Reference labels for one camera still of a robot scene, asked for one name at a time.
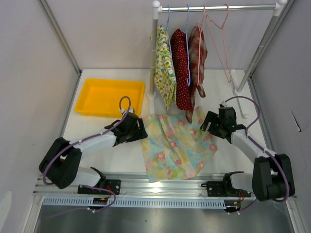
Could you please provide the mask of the pastel floral cloth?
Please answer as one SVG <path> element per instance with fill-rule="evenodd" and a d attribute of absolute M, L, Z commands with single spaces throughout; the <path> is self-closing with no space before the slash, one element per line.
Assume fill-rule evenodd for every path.
<path fill-rule="evenodd" d="M 195 177 L 218 150 L 213 135 L 200 129 L 205 119 L 201 106 L 192 123 L 183 113 L 144 118 L 147 138 L 141 142 L 149 182 Z"/>

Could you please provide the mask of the red plaid skirt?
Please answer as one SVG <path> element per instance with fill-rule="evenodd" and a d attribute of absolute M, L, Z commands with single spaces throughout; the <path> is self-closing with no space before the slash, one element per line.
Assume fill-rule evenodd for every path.
<path fill-rule="evenodd" d="M 190 108 L 186 111 L 186 119 L 192 123 L 192 115 L 195 108 L 196 91 L 200 97 L 205 98 L 206 93 L 203 87 L 205 78 L 205 60 L 207 58 L 207 47 L 203 30 L 197 25 L 194 26 L 188 40 L 190 59 Z"/>

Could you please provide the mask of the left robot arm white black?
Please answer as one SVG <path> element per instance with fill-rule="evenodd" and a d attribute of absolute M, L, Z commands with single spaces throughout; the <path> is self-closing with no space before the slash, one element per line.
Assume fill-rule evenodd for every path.
<path fill-rule="evenodd" d="M 147 137 L 143 119 L 134 113 L 125 113 L 121 120 L 115 120 L 94 135 L 76 141 L 56 139 L 38 169 L 44 184 L 54 184 L 59 189 L 72 184 L 98 187 L 105 176 L 94 167 L 81 167 L 81 160 L 104 149 Z"/>

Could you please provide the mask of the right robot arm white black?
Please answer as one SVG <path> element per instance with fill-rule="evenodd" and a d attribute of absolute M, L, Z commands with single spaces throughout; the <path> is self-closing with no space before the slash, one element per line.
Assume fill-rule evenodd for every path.
<path fill-rule="evenodd" d="M 252 173 L 229 172 L 224 175 L 225 190 L 253 193 L 259 201 L 286 201 L 295 194 L 294 176 L 288 155 L 265 148 L 237 123 L 233 107 L 220 107 L 218 113 L 209 111 L 200 129 L 225 139 L 237 147 L 253 163 Z"/>

